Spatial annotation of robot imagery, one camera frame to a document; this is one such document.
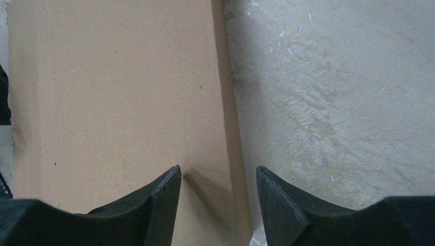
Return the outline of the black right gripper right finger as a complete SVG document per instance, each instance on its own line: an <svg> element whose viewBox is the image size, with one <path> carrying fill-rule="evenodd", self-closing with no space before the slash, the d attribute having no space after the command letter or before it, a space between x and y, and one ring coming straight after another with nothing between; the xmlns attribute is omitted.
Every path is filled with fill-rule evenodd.
<svg viewBox="0 0 435 246"><path fill-rule="evenodd" d="M434 197L393 196L356 211L317 198L264 166L256 186L268 245L434 245Z"/></svg>

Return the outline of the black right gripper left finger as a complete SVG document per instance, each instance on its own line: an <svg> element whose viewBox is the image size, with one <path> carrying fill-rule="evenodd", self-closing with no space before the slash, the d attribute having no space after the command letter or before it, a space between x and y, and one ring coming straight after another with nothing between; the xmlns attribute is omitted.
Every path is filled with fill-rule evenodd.
<svg viewBox="0 0 435 246"><path fill-rule="evenodd" d="M174 166L87 214L37 199L1 200L1 245L171 245L181 189Z"/></svg>

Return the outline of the brown cardboard box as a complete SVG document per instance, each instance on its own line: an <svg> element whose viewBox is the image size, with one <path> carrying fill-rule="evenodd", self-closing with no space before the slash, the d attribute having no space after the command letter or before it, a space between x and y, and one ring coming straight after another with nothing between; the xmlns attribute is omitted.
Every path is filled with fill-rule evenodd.
<svg viewBox="0 0 435 246"><path fill-rule="evenodd" d="M182 171L173 245L253 234L222 1L11 1L13 194L86 213Z"/></svg>

